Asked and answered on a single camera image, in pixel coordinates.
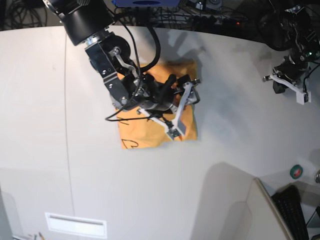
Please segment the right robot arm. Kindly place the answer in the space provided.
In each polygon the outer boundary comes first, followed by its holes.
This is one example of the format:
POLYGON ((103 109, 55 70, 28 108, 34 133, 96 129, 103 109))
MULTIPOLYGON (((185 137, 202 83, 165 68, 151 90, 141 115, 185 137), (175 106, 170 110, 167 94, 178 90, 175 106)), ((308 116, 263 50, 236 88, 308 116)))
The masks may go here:
POLYGON ((57 16, 74 46, 86 44, 85 52, 92 67, 103 79, 118 112, 135 108, 177 113, 179 107, 197 104, 200 97, 195 87, 199 79, 186 74, 169 75, 158 82, 148 73, 161 56, 159 37, 149 22, 146 27, 155 43, 153 60, 141 66, 132 61, 129 43, 108 30, 119 21, 102 0, 45 0, 44 5, 57 16))

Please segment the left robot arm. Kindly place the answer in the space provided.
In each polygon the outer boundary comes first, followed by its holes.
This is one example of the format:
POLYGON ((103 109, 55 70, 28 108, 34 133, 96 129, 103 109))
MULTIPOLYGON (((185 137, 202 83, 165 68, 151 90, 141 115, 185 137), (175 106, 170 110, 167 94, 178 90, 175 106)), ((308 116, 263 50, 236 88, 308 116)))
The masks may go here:
POLYGON ((309 5, 319 5, 318 0, 272 0, 278 26, 284 31, 288 44, 282 48, 289 54, 266 77, 277 77, 294 87, 302 85, 307 93, 307 82, 315 69, 310 64, 320 59, 320 37, 316 33, 307 11, 309 5))

